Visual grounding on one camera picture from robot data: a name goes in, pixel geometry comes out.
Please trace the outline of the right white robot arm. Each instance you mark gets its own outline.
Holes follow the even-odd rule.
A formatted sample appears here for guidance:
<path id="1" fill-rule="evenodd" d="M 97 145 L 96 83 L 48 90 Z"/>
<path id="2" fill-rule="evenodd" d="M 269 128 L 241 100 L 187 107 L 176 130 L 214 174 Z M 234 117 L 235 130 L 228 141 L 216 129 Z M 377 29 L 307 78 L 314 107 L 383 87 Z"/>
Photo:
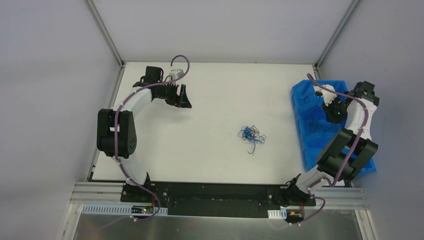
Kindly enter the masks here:
<path id="1" fill-rule="evenodd" d="M 372 116 L 380 102 L 374 84 L 358 82 L 350 91 L 337 92 L 332 85 L 321 85 L 313 78 L 310 81 L 315 95 L 323 98 L 326 121 L 345 122 L 345 126 L 321 150 L 315 166 L 298 174 L 285 188 L 284 200 L 290 205 L 308 202 L 325 184 L 334 187 L 337 182 L 353 180 L 378 150 L 370 134 Z"/>

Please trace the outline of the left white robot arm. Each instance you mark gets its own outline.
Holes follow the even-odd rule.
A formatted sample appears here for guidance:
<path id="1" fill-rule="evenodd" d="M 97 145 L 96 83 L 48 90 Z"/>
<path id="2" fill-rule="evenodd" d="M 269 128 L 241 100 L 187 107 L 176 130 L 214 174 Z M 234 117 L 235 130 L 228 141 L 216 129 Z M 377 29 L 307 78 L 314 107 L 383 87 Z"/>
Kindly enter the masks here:
<path id="1" fill-rule="evenodd" d="M 173 68 L 168 75 L 156 66 L 147 66 L 145 74 L 135 82 L 129 94 L 112 108 L 102 108 L 97 114 L 97 149 L 113 159 L 125 176 L 125 182 L 135 186 L 133 195 L 140 202 L 152 198 L 153 189 L 146 185 L 148 172 L 136 154 L 138 138 L 135 118 L 155 99 L 182 109 L 192 108 L 187 86 L 177 84 L 186 75 L 183 69 Z"/>

